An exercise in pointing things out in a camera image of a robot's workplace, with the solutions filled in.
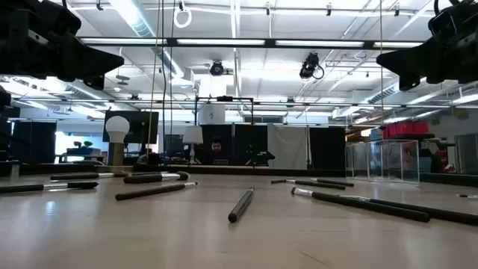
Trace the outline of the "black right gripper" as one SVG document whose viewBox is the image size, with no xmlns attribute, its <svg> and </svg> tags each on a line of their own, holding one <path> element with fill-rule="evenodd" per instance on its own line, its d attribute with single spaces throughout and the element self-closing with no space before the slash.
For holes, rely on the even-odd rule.
<svg viewBox="0 0 478 269">
<path fill-rule="evenodd" d="M 478 2 L 448 0 L 441 9 L 434 0 L 435 16 L 428 23 L 431 39 L 409 49 L 379 55 L 376 62 L 399 76 L 399 90 L 420 84 L 456 80 L 460 84 L 478 81 Z"/>
</svg>

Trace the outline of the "clear acrylic organizer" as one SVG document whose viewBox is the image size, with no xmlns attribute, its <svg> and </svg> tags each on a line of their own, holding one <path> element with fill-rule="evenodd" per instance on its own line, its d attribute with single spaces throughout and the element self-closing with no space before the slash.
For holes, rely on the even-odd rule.
<svg viewBox="0 0 478 269">
<path fill-rule="evenodd" d="M 367 182 L 420 184 L 417 140 L 347 143 L 346 176 Z"/>
</svg>

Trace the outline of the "medium black makeup brush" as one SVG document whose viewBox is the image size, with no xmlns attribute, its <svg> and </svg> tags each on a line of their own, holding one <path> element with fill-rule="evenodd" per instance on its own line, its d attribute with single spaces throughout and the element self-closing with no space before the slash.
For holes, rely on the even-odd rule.
<svg viewBox="0 0 478 269">
<path fill-rule="evenodd" d="M 100 179 L 108 177 L 125 177 L 129 176 L 129 173 L 62 173 L 54 174 L 50 176 L 51 181 L 67 181 L 67 180 L 80 180 L 80 179 Z"/>
</svg>

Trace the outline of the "thin black makeup brush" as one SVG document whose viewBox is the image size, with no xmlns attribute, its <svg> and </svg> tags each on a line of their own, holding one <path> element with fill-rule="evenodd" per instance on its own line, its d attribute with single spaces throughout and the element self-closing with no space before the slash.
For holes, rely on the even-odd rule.
<svg viewBox="0 0 478 269">
<path fill-rule="evenodd" d="M 132 200 L 132 199 L 152 196 L 156 194 L 165 194 L 165 193 L 174 192 L 174 191 L 181 191 L 189 187 L 196 187 L 197 185 L 198 185 L 197 182 L 188 182 L 188 183 L 175 184 L 175 185 L 166 185 L 166 186 L 161 186 L 158 188 L 151 188 L 151 189 L 146 189 L 141 191 L 133 191 L 133 192 L 123 193 L 123 194 L 117 194 L 115 196 L 115 200 L 116 201 Z"/>
<path fill-rule="evenodd" d="M 321 182 L 300 181 L 295 179 L 273 180 L 270 183 L 271 184 L 290 183 L 290 184 L 304 185 L 304 186 L 310 186 L 310 187 L 330 188 L 330 189 L 336 189 L 336 190 L 342 190 L 342 191 L 346 190 L 346 186 L 343 186 L 343 185 L 321 183 Z"/>
</svg>

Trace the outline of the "large black makeup brush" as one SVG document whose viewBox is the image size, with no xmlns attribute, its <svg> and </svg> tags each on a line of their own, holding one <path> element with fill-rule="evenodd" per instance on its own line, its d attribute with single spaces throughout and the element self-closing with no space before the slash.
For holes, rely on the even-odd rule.
<svg viewBox="0 0 478 269">
<path fill-rule="evenodd" d="M 57 191 L 66 189 L 94 189 L 99 184 L 97 182 L 66 182 L 47 185 L 12 185 L 0 187 L 0 194 L 15 194 L 38 191 Z"/>
</svg>

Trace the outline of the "silver-ferrule makeup brush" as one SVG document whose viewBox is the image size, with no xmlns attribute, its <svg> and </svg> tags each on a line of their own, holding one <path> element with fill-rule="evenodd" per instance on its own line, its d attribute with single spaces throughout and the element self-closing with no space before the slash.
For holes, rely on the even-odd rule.
<svg viewBox="0 0 478 269">
<path fill-rule="evenodd" d="M 357 200 L 348 197 L 340 197 L 331 194 L 325 194 L 315 191 L 310 191 L 302 188 L 293 187 L 291 189 L 293 195 L 300 195 L 304 197 L 311 197 L 315 200 L 324 202 L 331 202 L 334 204 L 344 205 L 352 208 L 360 208 L 367 211 L 372 211 L 380 214 L 391 215 L 395 217 L 401 217 L 409 220 L 415 220 L 421 223 L 428 223 L 430 216 L 422 211 L 415 211 L 406 208 L 399 208 L 391 205 L 382 205 L 374 202 L 368 202 L 365 200 Z"/>
</svg>

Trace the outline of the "long black makeup brush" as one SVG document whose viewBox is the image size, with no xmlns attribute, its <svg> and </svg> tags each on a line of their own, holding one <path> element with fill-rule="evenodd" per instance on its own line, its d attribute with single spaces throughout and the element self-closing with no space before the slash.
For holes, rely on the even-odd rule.
<svg viewBox="0 0 478 269">
<path fill-rule="evenodd" d="M 434 218 L 434 219 L 446 220 L 446 221 L 450 221 L 454 223 L 467 224 L 470 226 L 478 226 L 478 215 L 475 215 L 475 214 L 467 214 L 467 213 L 462 213 L 457 211 L 448 211 L 444 209 L 430 208 L 430 207 L 420 206 L 420 205 L 411 205 L 411 204 L 405 204 L 400 202 L 377 200 L 377 199 L 360 197 L 360 196 L 345 196 L 345 198 L 361 200 L 365 202 L 372 202 L 372 203 L 376 203 L 380 205 L 388 205 L 388 206 L 397 207 L 397 208 L 404 208 L 408 210 L 422 211 L 424 213 L 427 213 L 431 218 Z"/>
</svg>

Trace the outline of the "grey makeup pencil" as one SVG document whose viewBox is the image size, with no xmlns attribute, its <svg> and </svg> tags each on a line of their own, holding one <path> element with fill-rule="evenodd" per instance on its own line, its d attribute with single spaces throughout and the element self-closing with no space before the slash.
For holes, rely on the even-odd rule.
<svg viewBox="0 0 478 269">
<path fill-rule="evenodd" d="M 230 223 L 235 223 L 238 221 L 240 216 L 243 214 L 246 207 L 250 204 L 253 195 L 255 193 L 255 187 L 251 186 L 236 203 L 235 207 L 229 212 L 228 221 Z"/>
</svg>

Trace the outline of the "black partition panel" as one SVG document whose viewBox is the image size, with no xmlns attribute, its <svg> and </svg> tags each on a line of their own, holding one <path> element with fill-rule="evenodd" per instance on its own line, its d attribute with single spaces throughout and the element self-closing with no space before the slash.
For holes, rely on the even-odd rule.
<svg viewBox="0 0 478 269">
<path fill-rule="evenodd" d="M 220 137 L 223 159 L 229 160 L 229 165 L 246 166 L 245 163 L 256 152 L 267 151 L 267 127 L 241 124 L 202 125 L 203 144 L 195 146 L 196 160 L 204 165 L 213 165 L 209 158 L 210 140 Z"/>
<path fill-rule="evenodd" d="M 310 150 L 315 170 L 345 171 L 345 129 L 310 128 Z"/>
<path fill-rule="evenodd" d="M 15 122 L 10 151 L 25 164 L 49 164 L 55 161 L 56 123 Z"/>
</svg>

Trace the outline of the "white shade table lamp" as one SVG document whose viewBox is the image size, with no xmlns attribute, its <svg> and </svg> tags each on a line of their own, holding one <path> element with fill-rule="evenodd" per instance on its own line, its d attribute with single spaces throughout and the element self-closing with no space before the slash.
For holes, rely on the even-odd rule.
<svg viewBox="0 0 478 269">
<path fill-rule="evenodd" d="M 187 126 L 184 130 L 182 142 L 190 148 L 190 160 L 188 164 L 195 164 L 195 146 L 203 144 L 202 127 Z"/>
</svg>

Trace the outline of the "white cylinder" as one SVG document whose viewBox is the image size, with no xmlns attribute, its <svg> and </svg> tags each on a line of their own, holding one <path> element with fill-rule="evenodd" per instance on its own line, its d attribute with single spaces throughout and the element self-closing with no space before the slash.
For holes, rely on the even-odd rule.
<svg viewBox="0 0 478 269">
<path fill-rule="evenodd" d="M 198 110 L 200 125 L 222 125 L 226 122 L 226 106 L 207 104 Z"/>
</svg>

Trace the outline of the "white backdrop cloth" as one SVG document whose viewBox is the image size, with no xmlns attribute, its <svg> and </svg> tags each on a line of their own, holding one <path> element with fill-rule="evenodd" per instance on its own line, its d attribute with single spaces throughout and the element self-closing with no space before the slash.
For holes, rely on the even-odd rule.
<svg viewBox="0 0 478 269">
<path fill-rule="evenodd" d="M 307 168 L 307 136 L 305 126 L 267 125 L 267 151 L 274 156 L 269 166 L 280 170 Z"/>
</svg>

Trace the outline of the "black stand device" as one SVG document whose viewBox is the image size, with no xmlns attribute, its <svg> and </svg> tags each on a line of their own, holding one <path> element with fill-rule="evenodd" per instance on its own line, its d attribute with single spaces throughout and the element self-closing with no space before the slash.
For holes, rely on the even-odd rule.
<svg viewBox="0 0 478 269">
<path fill-rule="evenodd" d="M 274 161 L 276 157 L 268 152 L 256 152 L 251 158 L 245 163 L 246 166 L 253 167 L 269 167 L 270 162 Z"/>
</svg>

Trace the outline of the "black metal frame stand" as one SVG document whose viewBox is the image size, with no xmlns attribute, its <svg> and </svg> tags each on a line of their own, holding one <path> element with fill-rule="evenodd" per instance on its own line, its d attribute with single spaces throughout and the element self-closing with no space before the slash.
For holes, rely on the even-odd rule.
<svg viewBox="0 0 478 269">
<path fill-rule="evenodd" d="M 194 99 L 193 115 L 194 115 L 194 125 L 199 125 L 198 120 L 198 110 L 207 104 L 214 105 L 238 105 L 240 108 L 245 108 L 251 113 L 251 117 L 254 116 L 255 112 L 255 101 L 253 98 L 247 97 L 233 97 L 233 96 L 217 96 L 217 97 L 201 97 L 196 96 Z"/>
</svg>

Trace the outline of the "black aluminium table frame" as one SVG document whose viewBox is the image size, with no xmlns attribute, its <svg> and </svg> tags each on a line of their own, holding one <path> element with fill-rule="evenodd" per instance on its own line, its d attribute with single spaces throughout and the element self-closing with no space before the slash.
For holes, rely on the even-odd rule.
<svg viewBox="0 0 478 269">
<path fill-rule="evenodd" d="M 194 174 L 220 174 L 220 175 L 246 175 L 246 176 L 293 176 L 293 177 L 327 177 L 327 178 L 345 178 L 352 177 L 352 171 L 341 170 L 285 170 L 270 169 L 267 167 L 239 167 L 239 166 L 148 166 L 134 165 L 123 167 L 109 167 L 95 164 L 21 164 L 19 162 L 0 161 L 0 176 L 9 176 L 12 167 L 19 168 L 21 176 L 54 174 L 54 173 L 86 173 L 100 172 L 106 173 L 113 170 L 152 173 L 160 171 L 183 171 Z M 478 176 L 466 174 L 449 173 L 420 173 L 420 182 L 436 183 L 444 185 L 458 185 L 472 188 L 478 188 Z"/>
</svg>

